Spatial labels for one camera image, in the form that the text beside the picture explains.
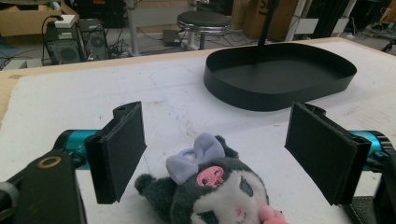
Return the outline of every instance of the purple bow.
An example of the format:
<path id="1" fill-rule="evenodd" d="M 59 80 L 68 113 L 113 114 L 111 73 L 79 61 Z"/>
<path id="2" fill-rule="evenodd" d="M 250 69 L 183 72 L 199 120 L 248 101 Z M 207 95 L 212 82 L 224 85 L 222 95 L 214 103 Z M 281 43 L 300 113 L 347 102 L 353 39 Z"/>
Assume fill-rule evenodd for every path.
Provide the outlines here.
<path id="1" fill-rule="evenodd" d="M 194 148 L 187 148 L 166 160 L 166 169 L 178 184 L 184 184 L 198 173 L 198 165 L 215 158 L 225 157 L 224 148 L 217 138 L 209 133 L 201 133 L 194 141 Z"/>

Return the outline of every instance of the pink skull emblem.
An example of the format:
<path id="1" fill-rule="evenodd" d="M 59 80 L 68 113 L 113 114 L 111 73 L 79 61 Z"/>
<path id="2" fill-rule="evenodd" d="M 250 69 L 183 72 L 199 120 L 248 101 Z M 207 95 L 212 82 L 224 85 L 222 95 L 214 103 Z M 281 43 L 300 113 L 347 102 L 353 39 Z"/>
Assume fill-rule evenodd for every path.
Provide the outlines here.
<path id="1" fill-rule="evenodd" d="M 224 170 L 221 167 L 211 166 L 198 174 L 196 181 L 198 185 L 202 187 L 210 186 L 212 188 L 217 188 L 219 184 L 223 182 L 221 178 L 223 174 Z"/>

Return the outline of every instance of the black tray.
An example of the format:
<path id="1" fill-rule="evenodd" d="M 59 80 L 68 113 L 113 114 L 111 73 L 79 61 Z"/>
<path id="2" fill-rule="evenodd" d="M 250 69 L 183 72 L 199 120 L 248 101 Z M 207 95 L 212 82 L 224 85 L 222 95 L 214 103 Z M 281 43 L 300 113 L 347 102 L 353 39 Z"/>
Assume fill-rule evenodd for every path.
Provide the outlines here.
<path id="1" fill-rule="evenodd" d="M 343 91 L 356 72 L 352 63 L 327 50 L 281 43 L 211 53 L 205 85 L 227 104 L 274 111 Z"/>

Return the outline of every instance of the white tabletop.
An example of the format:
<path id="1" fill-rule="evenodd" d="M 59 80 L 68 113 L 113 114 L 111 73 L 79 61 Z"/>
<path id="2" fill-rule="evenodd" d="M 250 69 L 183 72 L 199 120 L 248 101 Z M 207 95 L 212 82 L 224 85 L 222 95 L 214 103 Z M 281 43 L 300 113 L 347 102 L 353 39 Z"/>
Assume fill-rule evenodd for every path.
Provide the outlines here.
<path id="1" fill-rule="evenodd" d="M 354 63 L 345 91 L 309 104 L 347 130 L 377 130 L 396 144 L 396 58 L 349 42 L 316 43 Z M 0 180 L 52 149 L 68 129 L 102 129 L 112 109 L 141 101 L 148 148 L 120 203 L 97 204 L 89 171 L 77 171 L 89 223 L 161 223 L 134 189 L 141 174 L 167 176 L 165 160 L 201 132 L 220 134 L 264 181 L 271 205 L 291 224 L 351 223 L 329 206 L 284 148 L 290 109 L 252 112 L 227 105 L 205 88 L 206 56 L 122 64 L 22 77 L 0 129 Z M 379 175 L 364 173 L 357 195 L 373 195 Z"/>

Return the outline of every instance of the kuromi plush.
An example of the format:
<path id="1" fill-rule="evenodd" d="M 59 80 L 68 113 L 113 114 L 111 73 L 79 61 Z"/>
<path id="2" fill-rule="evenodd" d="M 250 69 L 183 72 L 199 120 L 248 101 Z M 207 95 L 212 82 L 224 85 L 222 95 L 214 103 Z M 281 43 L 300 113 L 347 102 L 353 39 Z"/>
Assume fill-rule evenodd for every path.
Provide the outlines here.
<path id="1" fill-rule="evenodd" d="M 166 160 L 170 176 L 139 176 L 134 185 L 158 216 L 172 224 L 285 224 L 269 207 L 262 180 L 221 136 L 200 134 L 193 148 Z"/>

